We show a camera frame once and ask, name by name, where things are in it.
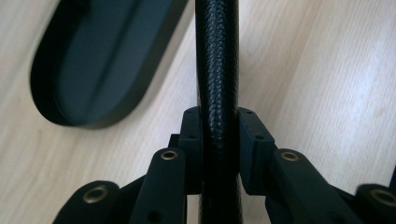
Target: light wood grain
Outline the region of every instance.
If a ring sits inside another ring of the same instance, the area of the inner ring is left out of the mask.
[[[0,0],[0,223],[51,223],[93,180],[120,186],[196,105],[193,2],[141,104],[103,130],[46,121],[29,90],[35,50],[57,1]],[[240,1],[239,104],[279,147],[303,152],[333,185],[387,185],[396,163],[396,1]],[[268,223],[243,195],[246,223]],[[189,223],[197,223],[190,197]]]

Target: black braided cable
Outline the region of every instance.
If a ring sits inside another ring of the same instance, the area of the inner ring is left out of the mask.
[[[196,0],[195,10],[205,146],[200,221],[242,223],[237,178],[238,1]]]

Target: hole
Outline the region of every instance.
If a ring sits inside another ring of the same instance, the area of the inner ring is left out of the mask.
[[[339,214],[331,211],[327,217],[329,218],[331,223],[337,223],[337,224],[344,224],[347,223],[346,220]]]
[[[108,194],[108,189],[105,185],[88,190],[83,197],[85,203],[98,203],[102,201]]]
[[[372,189],[370,194],[380,203],[390,207],[396,207],[396,197],[392,193],[382,189]]]
[[[175,151],[165,151],[163,152],[163,154],[161,154],[161,158],[163,158],[166,161],[173,160],[176,157],[177,157],[177,153]]]
[[[283,152],[280,156],[287,161],[297,161],[300,158],[292,152]]]
[[[151,223],[160,223],[163,220],[163,214],[158,211],[151,211],[148,213],[148,221]]]

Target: black oval plate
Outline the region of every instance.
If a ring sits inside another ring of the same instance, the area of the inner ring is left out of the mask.
[[[65,126],[102,128],[140,102],[187,0],[63,0],[35,54],[39,112]]]

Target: wooden surface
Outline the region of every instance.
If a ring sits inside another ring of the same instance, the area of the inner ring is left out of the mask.
[[[79,187],[120,186],[196,105],[194,6],[141,104],[103,130],[46,121],[30,95],[35,50],[57,6],[0,0],[0,223],[51,223]],[[396,1],[240,0],[239,104],[279,147],[299,150],[333,185],[387,185],[396,162]],[[246,223],[266,223],[263,197],[244,194]],[[190,197],[189,223],[197,223]]]

